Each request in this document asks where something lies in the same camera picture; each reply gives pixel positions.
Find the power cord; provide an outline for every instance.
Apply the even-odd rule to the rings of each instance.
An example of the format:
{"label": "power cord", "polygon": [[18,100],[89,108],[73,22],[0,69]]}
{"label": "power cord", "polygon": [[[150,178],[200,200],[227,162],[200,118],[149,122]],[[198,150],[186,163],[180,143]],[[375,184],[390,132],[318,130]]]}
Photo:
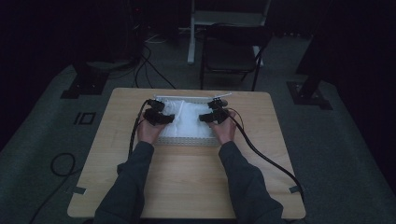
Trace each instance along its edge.
{"label": "power cord", "polygon": [[[57,171],[55,171],[54,168],[54,164],[55,162],[63,156],[69,156],[72,159],[72,165],[69,168],[69,171],[66,174],[60,174]],[[65,153],[60,153],[57,156],[55,156],[51,163],[50,163],[50,169],[52,171],[53,174],[57,175],[57,176],[62,176],[64,177],[64,180],[58,185],[58,187],[56,187],[56,189],[46,198],[46,200],[44,200],[44,202],[35,210],[34,215],[32,216],[32,218],[29,221],[29,224],[32,224],[35,222],[35,218],[37,217],[37,215],[40,213],[41,209],[48,203],[48,201],[53,197],[53,195],[61,188],[61,186],[67,181],[67,179],[71,176],[71,175],[75,175],[79,172],[82,171],[82,168],[77,169],[76,171],[74,170],[76,166],[76,158],[73,154],[65,152]]]}
{"label": "power cord", "polygon": [[147,40],[145,40],[145,43],[148,43],[148,44],[162,44],[162,43],[165,43],[166,41],[168,41],[168,39],[166,39],[166,38],[161,40],[161,41],[151,41],[152,39],[154,39],[154,38],[156,38],[158,36],[160,36],[160,35],[156,34],[156,35],[153,35],[152,37],[149,37]]}
{"label": "power cord", "polygon": [[126,76],[128,76],[129,74],[134,73],[135,70],[136,70],[136,66],[133,67],[131,70],[125,72],[124,74],[118,75],[117,77],[113,77],[113,76],[110,74],[110,76],[108,77],[108,80],[114,80],[114,79],[119,79],[119,78],[122,78],[122,77],[126,77]]}
{"label": "power cord", "polygon": [[242,129],[245,130],[244,121],[242,120],[242,117],[241,117],[241,115],[238,113],[238,111],[236,111],[236,110],[234,110],[234,109],[232,109],[232,108],[230,108],[230,107],[228,107],[227,109],[232,110],[233,112],[235,112],[235,113],[238,115],[239,119],[241,120]]}
{"label": "power cord", "polygon": [[154,89],[154,88],[152,87],[152,85],[151,85],[150,80],[149,80],[148,67],[147,67],[146,65],[145,65],[145,75],[146,75],[146,80],[148,81],[148,85],[149,85],[152,89]]}
{"label": "power cord", "polygon": [[151,57],[151,50],[148,51],[148,57],[147,57],[147,59],[145,58],[145,61],[143,61],[143,62],[140,64],[140,66],[139,66],[139,68],[137,69],[137,71],[134,72],[134,82],[132,83],[132,87],[134,86],[134,84],[136,84],[136,87],[139,88],[139,84],[137,83],[137,77],[138,77],[138,75],[139,75],[140,69],[142,69],[143,66],[146,66],[146,61],[147,61],[150,57]]}
{"label": "power cord", "polygon": [[226,112],[226,110],[224,108],[222,108],[221,106],[217,107],[219,109],[221,109],[225,114],[227,114],[228,118],[232,119],[233,122],[235,123],[236,127],[239,129],[239,131],[241,132],[241,134],[244,136],[245,141],[247,142],[247,145],[257,154],[259,155],[261,158],[263,158],[265,161],[268,161],[270,164],[274,165],[277,169],[279,169],[280,171],[282,171],[283,173],[285,173],[286,175],[288,175],[293,181],[294,183],[297,185],[299,191],[300,191],[300,195],[301,198],[304,202],[304,191],[303,191],[303,187],[300,184],[300,181],[298,181],[298,179],[292,174],[290,173],[288,170],[286,170],[285,168],[283,168],[282,166],[280,166],[279,164],[277,164],[276,162],[270,160],[268,157],[264,156],[257,148],[254,147],[254,145],[251,143],[250,139],[248,138],[247,134],[244,131],[244,128],[238,123],[238,121],[236,121],[236,119],[234,119],[233,117],[230,116],[229,113]]}
{"label": "power cord", "polygon": [[[143,47],[145,47],[146,49],[148,49],[149,54],[151,55],[151,49],[149,47],[147,47],[146,45],[144,45]],[[147,62],[153,69],[154,71],[163,79],[165,80],[173,89],[176,89],[176,87],[163,75],[161,74],[157,68],[149,61],[148,58],[146,58],[144,55],[142,55],[143,59],[145,59],[145,62]]]}
{"label": "power cord", "polygon": [[134,128],[132,129],[132,134],[131,134],[131,141],[129,142],[129,152],[128,152],[128,158],[131,157],[132,152],[134,151],[134,136],[136,135],[136,130],[139,124],[143,121],[140,121],[140,117],[142,116],[143,109],[145,108],[146,104],[149,102],[149,100],[146,100],[142,106],[140,107],[139,113],[137,114],[137,118],[134,121]]}
{"label": "power cord", "polygon": [[296,222],[299,222],[299,221],[303,221],[305,224],[309,224],[307,221],[306,221],[306,219],[305,219],[305,217],[303,217],[302,219],[297,219],[297,220],[285,220],[287,223],[296,223]]}

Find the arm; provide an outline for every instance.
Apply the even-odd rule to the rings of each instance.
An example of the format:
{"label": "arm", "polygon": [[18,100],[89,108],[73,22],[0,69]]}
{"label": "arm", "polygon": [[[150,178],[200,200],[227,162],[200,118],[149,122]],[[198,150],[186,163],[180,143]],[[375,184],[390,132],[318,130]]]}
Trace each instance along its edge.
{"label": "arm", "polygon": [[119,165],[119,176],[96,209],[93,223],[138,223],[145,205],[144,188],[154,152],[152,144],[164,127],[152,126],[146,120],[140,122],[139,142],[128,161]]}
{"label": "arm", "polygon": [[284,223],[282,204],[271,198],[262,172],[248,163],[233,141],[221,146],[219,157],[238,223]]}

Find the right hand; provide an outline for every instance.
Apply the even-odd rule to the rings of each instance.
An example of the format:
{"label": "right hand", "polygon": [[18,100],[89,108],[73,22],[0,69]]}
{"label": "right hand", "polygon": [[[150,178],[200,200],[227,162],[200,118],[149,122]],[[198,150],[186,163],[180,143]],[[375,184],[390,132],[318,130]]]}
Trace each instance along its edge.
{"label": "right hand", "polygon": [[[230,111],[230,116],[235,117],[235,112]],[[209,127],[213,130],[218,138],[219,142],[223,145],[224,143],[233,141],[235,136],[236,124],[232,119],[227,118],[221,124],[216,124],[214,122],[207,123]]]}

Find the chair seat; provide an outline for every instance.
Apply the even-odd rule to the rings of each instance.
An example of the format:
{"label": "chair seat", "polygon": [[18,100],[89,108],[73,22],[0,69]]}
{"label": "chair seat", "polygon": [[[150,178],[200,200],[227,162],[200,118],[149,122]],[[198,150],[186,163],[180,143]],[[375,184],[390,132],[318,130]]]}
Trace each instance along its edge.
{"label": "chair seat", "polygon": [[256,68],[251,46],[235,46],[217,39],[208,39],[205,51],[205,65],[214,72],[249,73]]}

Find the black device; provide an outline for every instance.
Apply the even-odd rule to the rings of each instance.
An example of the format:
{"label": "black device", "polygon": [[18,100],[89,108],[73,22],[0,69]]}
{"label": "black device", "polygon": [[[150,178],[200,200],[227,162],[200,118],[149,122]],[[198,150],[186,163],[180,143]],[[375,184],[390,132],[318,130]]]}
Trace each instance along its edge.
{"label": "black device", "polygon": [[228,110],[223,108],[224,106],[227,106],[227,104],[227,101],[221,100],[220,98],[213,99],[212,102],[207,103],[209,108],[213,111],[209,114],[200,115],[199,120],[204,122],[216,121],[218,124],[221,124],[229,117]]}
{"label": "black device", "polygon": [[150,124],[156,125],[156,124],[168,124],[172,123],[173,120],[175,119],[175,115],[164,115],[163,109],[165,108],[165,104],[160,101],[156,100],[148,100],[148,105],[151,106],[151,108],[146,109],[145,114],[143,115],[143,118],[145,118]]}

